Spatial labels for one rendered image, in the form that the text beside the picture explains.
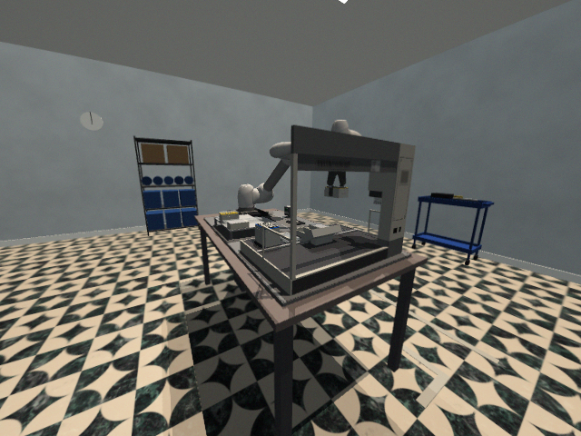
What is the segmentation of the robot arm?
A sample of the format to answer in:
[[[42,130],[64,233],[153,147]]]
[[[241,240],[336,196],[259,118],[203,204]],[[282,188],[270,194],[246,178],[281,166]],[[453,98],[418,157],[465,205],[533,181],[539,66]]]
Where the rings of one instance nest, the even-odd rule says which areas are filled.
[[[331,131],[361,136],[358,132],[349,129],[346,120],[337,120],[333,122]],[[291,143],[275,144],[270,149],[270,155],[274,158],[280,158],[281,160],[274,168],[267,181],[262,183],[256,189],[253,189],[253,186],[250,184],[243,184],[239,188],[239,209],[236,211],[240,214],[257,213],[258,211],[254,210],[254,204],[267,203],[273,198],[274,186],[291,166]]]

